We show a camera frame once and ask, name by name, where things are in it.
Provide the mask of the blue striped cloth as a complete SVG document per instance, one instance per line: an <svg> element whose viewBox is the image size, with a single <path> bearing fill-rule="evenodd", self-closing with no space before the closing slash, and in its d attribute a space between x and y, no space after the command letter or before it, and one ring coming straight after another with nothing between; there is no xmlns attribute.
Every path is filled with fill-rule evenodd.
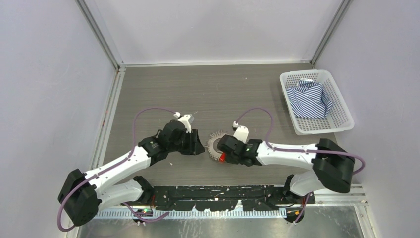
<svg viewBox="0 0 420 238"><path fill-rule="evenodd" d="M286 89L293 114L297 118L324 119L333 107L333 101L321 83L301 78L295 86Z"/></svg>

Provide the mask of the white plastic basket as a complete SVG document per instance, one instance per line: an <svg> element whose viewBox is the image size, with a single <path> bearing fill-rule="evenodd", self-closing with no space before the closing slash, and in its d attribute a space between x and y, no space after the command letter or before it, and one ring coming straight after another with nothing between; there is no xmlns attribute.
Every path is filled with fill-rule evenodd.
<svg viewBox="0 0 420 238"><path fill-rule="evenodd" d="M318 69L290 71L282 73L279 80L294 131L297 135L335 133L350 130L354 127L354 120L347 104L329 71ZM290 100L291 94L288 94L287 91L289 88L297 87L304 82L320 84L324 94L332 102L332 107L324 118L298 117L293 109Z"/></svg>

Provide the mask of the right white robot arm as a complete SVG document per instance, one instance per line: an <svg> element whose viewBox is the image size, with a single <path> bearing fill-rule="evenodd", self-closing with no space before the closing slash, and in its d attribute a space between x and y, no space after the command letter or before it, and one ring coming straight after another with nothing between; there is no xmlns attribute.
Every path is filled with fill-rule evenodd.
<svg viewBox="0 0 420 238"><path fill-rule="evenodd" d="M283 198L296 203L310 192L329 189L348 193L351 188L355 159L329 139L317 144L269 144L260 139L244 143L234 136L224 135L217 144L222 158L230 164L245 166L285 165L306 169L289 175L283 188Z"/></svg>

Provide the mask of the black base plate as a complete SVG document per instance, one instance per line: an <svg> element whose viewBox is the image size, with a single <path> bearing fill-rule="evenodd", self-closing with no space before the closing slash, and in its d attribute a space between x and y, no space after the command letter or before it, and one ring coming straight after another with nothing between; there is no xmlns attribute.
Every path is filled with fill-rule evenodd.
<svg viewBox="0 0 420 238"><path fill-rule="evenodd" d="M128 202L131 206L147 206L161 211L273 211L303 205L304 198L288 197L283 187L274 185L235 186L155 186L147 200Z"/></svg>

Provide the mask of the red headed key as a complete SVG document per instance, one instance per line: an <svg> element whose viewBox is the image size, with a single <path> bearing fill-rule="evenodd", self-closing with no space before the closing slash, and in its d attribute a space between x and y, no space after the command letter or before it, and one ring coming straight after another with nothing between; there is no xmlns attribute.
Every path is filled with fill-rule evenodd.
<svg viewBox="0 0 420 238"><path fill-rule="evenodd" d="M221 163L224 163L225 162L225 157L226 157L226 154L225 153L222 153L221 155L220 155L220 157L219 157L219 162L221 162Z"/></svg>

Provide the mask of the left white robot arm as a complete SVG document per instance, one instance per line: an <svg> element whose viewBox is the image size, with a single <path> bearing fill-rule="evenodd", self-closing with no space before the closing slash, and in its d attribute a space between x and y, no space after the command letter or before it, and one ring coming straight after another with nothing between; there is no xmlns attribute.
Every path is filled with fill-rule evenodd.
<svg viewBox="0 0 420 238"><path fill-rule="evenodd" d="M166 159L169 153L195 156L204 151L197 129L171 120L155 135L136 142L125 155L87 172L71 171L57 198L60 203L57 223L61 224L63 213L69 216L73 226L79 227L110 206L132 201L147 205L153 187L143 177L126 183L120 181Z"/></svg>

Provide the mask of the metal disc with keyrings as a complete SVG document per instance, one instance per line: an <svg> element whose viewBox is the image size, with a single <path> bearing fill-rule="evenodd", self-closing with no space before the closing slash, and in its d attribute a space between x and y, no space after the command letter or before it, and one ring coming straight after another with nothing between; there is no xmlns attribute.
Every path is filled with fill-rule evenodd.
<svg viewBox="0 0 420 238"><path fill-rule="evenodd" d="M230 135L230 133L226 131L216 131L209 135L209 139L206 143L206 149L209 154L209 157L214 161L219 161L219 158L222 155L222 152L217 149L218 142L222 139L223 136Z"/></svg>

